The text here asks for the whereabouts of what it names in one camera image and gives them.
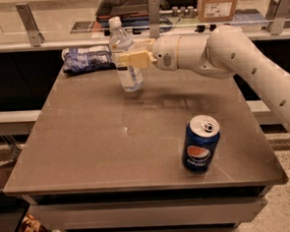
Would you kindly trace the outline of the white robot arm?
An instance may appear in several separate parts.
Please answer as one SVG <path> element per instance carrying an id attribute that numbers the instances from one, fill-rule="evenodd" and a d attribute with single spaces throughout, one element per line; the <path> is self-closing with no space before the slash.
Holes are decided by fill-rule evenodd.
<path id="1" fill-rule="evenodd" d="M 163 71 L 191 70 L 213 79 L 238 75 L 290 133 L 290 74 L 263 55 L 244 33 L 219 26 L 209 35 L 172 35 L 142 39 L 120 53 L 124 66 Z"/>

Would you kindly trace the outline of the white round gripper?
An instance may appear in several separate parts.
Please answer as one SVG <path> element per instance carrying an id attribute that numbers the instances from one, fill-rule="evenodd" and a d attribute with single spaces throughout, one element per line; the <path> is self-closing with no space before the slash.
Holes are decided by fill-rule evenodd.
<path id="1" fill-rule="evenodd" d="M 135 39 L 134 48 L 141 51 L 123 52 L 118 56 L 118 61 L 124 66 L 134 68 L 148 68 L 154 63 L 157 69 L 176 71 L 179 40 L 177 35 L 166 35 L 159 39 Z"/>

